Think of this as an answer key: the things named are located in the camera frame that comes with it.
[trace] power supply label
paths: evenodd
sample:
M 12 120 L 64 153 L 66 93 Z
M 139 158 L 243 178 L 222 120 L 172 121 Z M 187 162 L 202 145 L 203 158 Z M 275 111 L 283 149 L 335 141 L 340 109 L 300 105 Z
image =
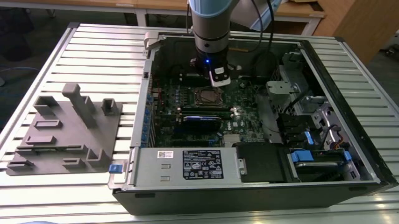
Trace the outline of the power supply label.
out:
M 186 180 L 223 179 L 220 150 L 183 151 Z

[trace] wooden table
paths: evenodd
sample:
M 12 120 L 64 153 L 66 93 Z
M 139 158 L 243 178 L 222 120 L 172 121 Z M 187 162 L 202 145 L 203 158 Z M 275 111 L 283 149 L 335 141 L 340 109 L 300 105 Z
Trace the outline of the wooden table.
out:
M 138 0 L 136 11 L 140 11 L 138 13 L 139 26 L 147 26 L 147 14 L 186 15 L 187 0 Z M 275 20 L 306 23 L 302 35 L 312 35 L 320 19 L 324 17 L 326 13 L 314 11 L 308 3 L 287 2 L 280 5 Z
M 148 25 L 148 14 L 187 14 L 187 0 L 9 0 L 0 1 L 0 7 L 135 13 L 142 27 Z M 280 5 L 275 20 L 306 23 L 302 35 L 312 35 L 324 16 L 310 4 L 287 2 Z

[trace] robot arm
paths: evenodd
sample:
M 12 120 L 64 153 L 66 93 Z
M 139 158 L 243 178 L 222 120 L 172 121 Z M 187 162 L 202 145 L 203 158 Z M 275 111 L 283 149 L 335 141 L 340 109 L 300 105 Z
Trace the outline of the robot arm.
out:
M 264 28 L 271 22 L 267 1 L 255 0 Z M 272 1 L 274 11 L 280 2 Z M 231 82 L 227 62 L 230 21 L 260 31 L 259 17 L 251 0 L 190 0 L 190 7 L 198 50 L 192 63 L 199 72 L 210 76 L 211 85 L 220 87 Z

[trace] aluminum slotted table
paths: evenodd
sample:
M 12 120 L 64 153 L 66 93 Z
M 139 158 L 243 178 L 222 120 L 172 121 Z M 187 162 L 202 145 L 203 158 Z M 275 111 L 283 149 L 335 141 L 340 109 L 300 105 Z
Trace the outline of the aluminum slotted table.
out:
M 35 117 L 37 96 L 62 95 L 64 83 L 79 83 L 92 101 L 114 98 L 123 102 L 114 159 L 126 159 L 134 131 L 136 102 L 146 60 L 147 31 L 184 29 L 136 28 L 72 24 L 50 56 L 40 74 L 0 134 L 0 223 L 50 221 L 55 223 L 384 223 L 399 220 L 399 188 L 363 196 L 326 209 L 276 210 L 194 216 L 128 214 L 108 189 L 108 173 L 8 176 L 5 168 Z M 256 33 L 232 32 L 258 37 Z M 299 38 L 276 35 L 276 38 Z M 399 175 L 399 108 L 344 42 L 330 37 L 300 37 L 312 44 L 319 58 L 358 116 L 367 134 L 394 173 Z M 123 181 L 116 175 L 115 182 Z

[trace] gray plastic part holder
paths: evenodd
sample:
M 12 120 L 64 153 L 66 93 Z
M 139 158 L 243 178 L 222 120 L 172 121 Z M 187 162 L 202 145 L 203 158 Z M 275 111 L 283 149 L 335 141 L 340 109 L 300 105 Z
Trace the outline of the gray plastic part holder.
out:
M 112 160 L 123 104 L 114 99 L 92 102 L 78 84 L 63 95 L 37 98 L 37 110 L 21 145 L 8 164 L 8 175 L 107 172 Z

